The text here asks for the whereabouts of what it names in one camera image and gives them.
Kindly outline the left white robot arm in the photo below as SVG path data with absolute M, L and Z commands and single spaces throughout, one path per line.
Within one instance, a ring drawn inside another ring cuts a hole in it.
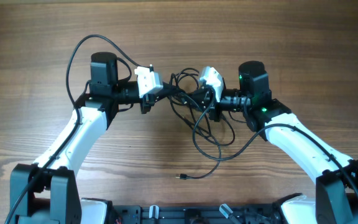
M 31 165 L 11 172 L 10 211 L 6 223 L 122 223 L 110 200 L 80 198 L 78 171 L 93 144 L 121 112 L 120 105 L 140 104 L 150 111 L 157 97 L 171 91 L 152 66 L 137 66 L 119 79 L 122 59 L 111 52 L 91 56 L 91 78 L 73 102 L 73 113 L 55 142 Z

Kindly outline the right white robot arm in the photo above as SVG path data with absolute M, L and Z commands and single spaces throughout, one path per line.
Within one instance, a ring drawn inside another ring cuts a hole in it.
M 315 197 L 293 194 L 275 204 L 280 223 L 358 223 L 358 160 L 329 146 L 306 128 L 291 109 L 272 98 L 264 64 L 239 66 L 239 89 L 228 90 L 213 67 L 200 75 L 196 101 L 213 120 L 241 112 L 256 136 L 288 154 L 315 184 Z

